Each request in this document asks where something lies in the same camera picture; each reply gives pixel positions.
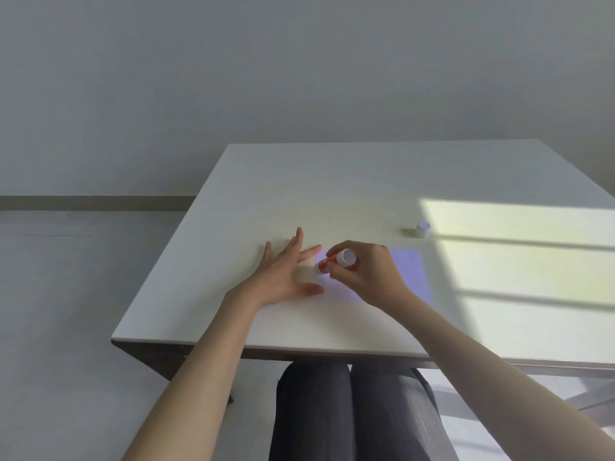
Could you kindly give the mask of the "person's right hand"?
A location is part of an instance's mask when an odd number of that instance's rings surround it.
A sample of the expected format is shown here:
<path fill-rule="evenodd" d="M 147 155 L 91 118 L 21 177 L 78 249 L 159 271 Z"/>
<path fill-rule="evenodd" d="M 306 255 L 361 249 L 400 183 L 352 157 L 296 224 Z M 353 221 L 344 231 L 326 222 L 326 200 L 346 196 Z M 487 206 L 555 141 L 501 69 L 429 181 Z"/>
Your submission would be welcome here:
<path fill-rule="evenodd" d="M 351 249 L 357 255 L 357 263 L 349 270 L 358 273 L 358 286 L 347 287 L 364 302 L 393 315 L 412 296 L 388 247 L 346 240 L 331 247 L 326 256 L 335 255 L 343 249 Z"/>

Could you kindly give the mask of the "person's left hand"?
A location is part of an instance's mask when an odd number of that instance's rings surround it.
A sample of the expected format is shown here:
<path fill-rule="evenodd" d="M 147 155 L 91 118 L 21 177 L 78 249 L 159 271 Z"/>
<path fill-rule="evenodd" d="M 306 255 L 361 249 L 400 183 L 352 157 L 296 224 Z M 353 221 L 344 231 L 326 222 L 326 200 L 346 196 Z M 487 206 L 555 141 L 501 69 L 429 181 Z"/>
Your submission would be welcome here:
<path fill-rule="evenodd" d="M 318 254 L 322 246 L 316 245 L 306 250 L 302 249 L 298 258 L 290 258 L 288 256 L 289 242 L 277 254 L 273 252 L 273 262 L 266 270 L 263 270 L 262 255 L 256 270 L 227 292 L 225 302 L 241 303 L 252 309 L 259 309 L 266 305 L 301 299 L 292 298 L 293 284 L 302 283 L 296 278 L 297 270 L 304 261 Z"/>

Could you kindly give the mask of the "red and white glue stick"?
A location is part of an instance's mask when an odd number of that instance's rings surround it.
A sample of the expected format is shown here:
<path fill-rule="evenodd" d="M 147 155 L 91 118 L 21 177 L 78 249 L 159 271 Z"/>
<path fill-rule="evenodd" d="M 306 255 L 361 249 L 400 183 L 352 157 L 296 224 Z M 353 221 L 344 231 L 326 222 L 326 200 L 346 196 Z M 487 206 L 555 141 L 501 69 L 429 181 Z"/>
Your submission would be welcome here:
<path fill-rule="evenodd" d="M 357 255 L 351 249 L 343 249 L 335 255 L 329 255 L 316 263 L 319 273 L 327 273 L 329 264 L 337 264 L 345 269 L 353 267 L 357 263 Z"/>

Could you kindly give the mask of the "pale lavender paper sheet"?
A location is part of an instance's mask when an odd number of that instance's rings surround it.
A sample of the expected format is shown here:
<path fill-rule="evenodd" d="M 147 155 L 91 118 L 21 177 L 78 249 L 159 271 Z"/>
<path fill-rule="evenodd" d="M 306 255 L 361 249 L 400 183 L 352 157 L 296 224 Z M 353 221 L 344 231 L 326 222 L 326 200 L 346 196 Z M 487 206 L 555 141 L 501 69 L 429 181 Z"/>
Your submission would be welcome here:
<path fill-rule="evenodd" d="M 432 305 L 432 294 L 419 251 L 409 248 L 390 248 L 390 253 L 408 288 L 424 302 Z M 330 279 L 326 273 L 321 273 L 317 264 L 325 259 L 325 253 L 308 259 L 297 271 L 297 279 L 303 283 L 315 283 L 324 288 L 324 293 L 311 297 L 317 303 L 342 304 L 362 303 L 361 298 L 340 282 Z"/>

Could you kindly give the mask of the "person's right forearm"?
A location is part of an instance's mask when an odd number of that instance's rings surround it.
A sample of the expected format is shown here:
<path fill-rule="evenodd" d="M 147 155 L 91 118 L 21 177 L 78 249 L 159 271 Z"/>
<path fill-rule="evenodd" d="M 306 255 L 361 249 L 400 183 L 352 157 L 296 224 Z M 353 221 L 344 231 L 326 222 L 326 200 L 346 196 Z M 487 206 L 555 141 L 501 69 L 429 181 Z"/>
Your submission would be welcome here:
<path fill-rule="evenodd" d="M 420 343 L 511 461 L 615 461 L 615 440 L 412 292 L 381 310 Z"/>

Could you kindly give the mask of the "person's left forearm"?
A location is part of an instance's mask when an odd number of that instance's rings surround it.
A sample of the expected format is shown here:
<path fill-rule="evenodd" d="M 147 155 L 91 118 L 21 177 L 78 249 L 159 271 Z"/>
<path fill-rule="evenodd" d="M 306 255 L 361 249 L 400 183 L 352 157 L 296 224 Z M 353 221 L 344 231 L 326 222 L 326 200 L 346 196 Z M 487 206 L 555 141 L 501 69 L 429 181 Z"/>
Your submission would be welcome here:
<path fill-rule="evenodd" d="M 233 289 L 121 461 L 211 461 L 242 351 L 263 302 Z"/>

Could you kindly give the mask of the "person's left leg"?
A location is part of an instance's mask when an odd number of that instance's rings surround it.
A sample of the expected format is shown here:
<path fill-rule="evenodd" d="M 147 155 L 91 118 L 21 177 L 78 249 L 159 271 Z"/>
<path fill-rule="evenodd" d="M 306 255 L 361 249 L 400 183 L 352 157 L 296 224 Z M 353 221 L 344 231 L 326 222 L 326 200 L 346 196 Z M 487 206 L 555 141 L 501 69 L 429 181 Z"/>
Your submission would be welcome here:
<path fill-rule="evenodd" d="M 268 461 L 356 461 L 348 365 L 293 362 L 285 369 Z"/>

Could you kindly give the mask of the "person's leg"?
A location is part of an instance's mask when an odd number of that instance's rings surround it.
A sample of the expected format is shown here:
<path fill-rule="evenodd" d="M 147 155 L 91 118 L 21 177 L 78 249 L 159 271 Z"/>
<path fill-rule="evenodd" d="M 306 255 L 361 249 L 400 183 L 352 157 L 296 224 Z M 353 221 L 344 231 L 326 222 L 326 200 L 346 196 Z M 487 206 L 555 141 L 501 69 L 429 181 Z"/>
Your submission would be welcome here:
<path fill-rule="evenodd" d="M 357 461 L 459 461 L 417 369 L 354 364 L 350 381 Z"/>
<path fill-rule="evenodd" d="M 268 461 L 356 461 L 348 365 L 293 362 L 285 369 Z"/>

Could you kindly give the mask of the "person's right leg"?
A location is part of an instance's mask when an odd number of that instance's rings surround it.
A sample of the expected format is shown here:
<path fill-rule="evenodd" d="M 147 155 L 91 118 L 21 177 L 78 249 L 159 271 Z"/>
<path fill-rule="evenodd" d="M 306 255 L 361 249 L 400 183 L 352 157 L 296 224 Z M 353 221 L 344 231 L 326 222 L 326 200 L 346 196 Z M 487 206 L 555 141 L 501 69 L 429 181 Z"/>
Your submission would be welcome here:
<path fill-rule="evenodd" d="M 350 381 L 357 461 L 459 461 L 417 369 L 354 364 Z"/>

